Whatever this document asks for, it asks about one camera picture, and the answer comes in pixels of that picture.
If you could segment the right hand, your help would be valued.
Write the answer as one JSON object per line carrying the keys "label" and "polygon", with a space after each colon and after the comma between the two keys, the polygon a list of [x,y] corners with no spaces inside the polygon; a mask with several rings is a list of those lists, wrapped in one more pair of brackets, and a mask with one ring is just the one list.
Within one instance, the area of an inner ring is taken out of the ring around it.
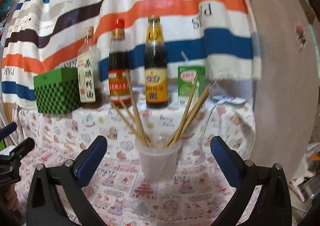
{"label": "right hand", "polygon": [[5,206],[11,211],[16,211],[19,205],[15,186],[16,184],[11,184],[5,193]]}

